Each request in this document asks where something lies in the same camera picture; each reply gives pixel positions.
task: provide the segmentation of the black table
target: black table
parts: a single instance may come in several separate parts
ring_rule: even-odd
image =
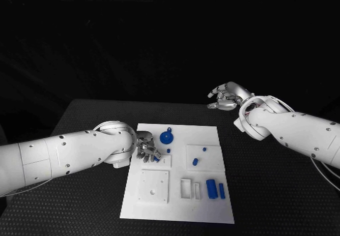
[[[272,137],[253,140],[233,126],[237,111],[206,105],[74,100],[51,135],[108,120],[217,127],[234,226],[119,219],[128,167],[100,164],[17,195],[0,235],[340,235],[340,199],[309,159]]]

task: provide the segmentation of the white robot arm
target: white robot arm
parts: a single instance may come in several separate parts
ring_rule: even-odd
[[[217,94],[210,109],[239,109],[234,125],[256,140],[269,134],[280,145],[325,164],[340,168],[340,124],[293,112],[291,107],[272,96],[255,96],[234,82],[216,87],[208,97]]]
[[[93,130],[63,134],[0,147],[0,196],[51,178],[69,175],[102,162],[113,168],[129,164],[138,147],[138,158],[161,158],[152,134],[135,131],[119,121],[99,124]]]

